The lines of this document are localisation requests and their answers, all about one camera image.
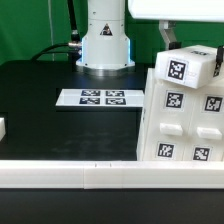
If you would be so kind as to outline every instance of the black table surface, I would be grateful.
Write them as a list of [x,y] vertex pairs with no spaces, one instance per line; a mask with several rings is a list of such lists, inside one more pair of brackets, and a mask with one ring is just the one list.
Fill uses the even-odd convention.
[[[144,71],[137,66],[133,74],[99,79],[74,73],[65,62],[2,65],[0,112],[7,121],[7,135],[0,144],[0,158],[136,160],[136,112],[58,112],[55,103],[62,88],[143,89]],[[0,189],[0,204],[4,224],[224,222],[221,189]]]
[[12,61],[0,67],[1,159],[136,160],[141,111],[55,106],[61,89],[144,89],[144,67],[118,77],[72,72],[67,62]]

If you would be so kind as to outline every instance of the white rectangular block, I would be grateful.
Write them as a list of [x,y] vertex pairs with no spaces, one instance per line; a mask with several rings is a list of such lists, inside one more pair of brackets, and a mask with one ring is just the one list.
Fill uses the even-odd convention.
[[179,124],[165,124],[160,123],[160,132],[164,135],[183,135],[183,129]]
[[197,128],[197,133],[199,138],[206,138],[206,139],[222,139],[222,133],[217,128]]
[[5,120],[4,118],[0,118],[0,141],[5,135]]
[[159,52],[155,67],[158,79],[199,88],[224,77],[223,66],[216,67],[217,49],[192,46]]

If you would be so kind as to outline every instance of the white cube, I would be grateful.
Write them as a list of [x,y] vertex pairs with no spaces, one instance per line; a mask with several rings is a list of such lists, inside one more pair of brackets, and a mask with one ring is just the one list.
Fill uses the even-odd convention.
[[224,77],[216,63],[217,49],[192,46],[157,54],[155,76],[191,88],[199,88]]

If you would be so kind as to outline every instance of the white edge border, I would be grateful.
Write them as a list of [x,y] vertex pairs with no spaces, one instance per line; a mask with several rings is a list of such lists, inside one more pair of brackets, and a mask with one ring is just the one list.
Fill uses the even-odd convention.
[[0,188],[224,188],[223,162],[0,161]]

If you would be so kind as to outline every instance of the green wall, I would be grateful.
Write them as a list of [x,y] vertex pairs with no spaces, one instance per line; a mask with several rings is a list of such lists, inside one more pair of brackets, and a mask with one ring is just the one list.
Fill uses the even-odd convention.
[[[50,29],[49,7],[53,33]],[[68,42],[70,26],[66,0],[0,0],[0,64],[30,59],[52,43]],[[81,36],[87,31],[87,0],[74,0]],[[131,39],[131,57],[139,63],[153,63],[164,43],[158,21],[134,20],[128,10],[126,33]],[[224,44],[224,24],[178,22],[176,36],[183,46]],[[55,60],[66,60],[56,56]]]

